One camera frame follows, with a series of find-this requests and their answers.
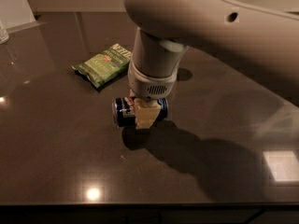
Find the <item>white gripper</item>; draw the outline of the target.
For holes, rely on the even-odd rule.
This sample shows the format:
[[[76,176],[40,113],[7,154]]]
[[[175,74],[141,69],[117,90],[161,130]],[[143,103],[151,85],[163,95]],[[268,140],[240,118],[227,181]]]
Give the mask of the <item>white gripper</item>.
[[[170,94],[177,80],[177,74],[178,70],[175,69],[169,77],[150,77],[140,72],[134,62],[130,61],[129,96],[139,97],[135,98],[135,126],[138,130],[149,129],[158,118],[161,107],[156,100],[163,99]]]

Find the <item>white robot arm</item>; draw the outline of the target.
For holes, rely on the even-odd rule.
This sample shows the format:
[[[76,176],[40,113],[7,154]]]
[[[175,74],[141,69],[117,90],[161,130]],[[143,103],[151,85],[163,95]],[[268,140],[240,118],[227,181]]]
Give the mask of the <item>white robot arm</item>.
[[[137,27],[129,64],[135,124],[148,129],[188,48],[227,63],[268,90],[299,100],[299,16],[235,0],[123,0]]]

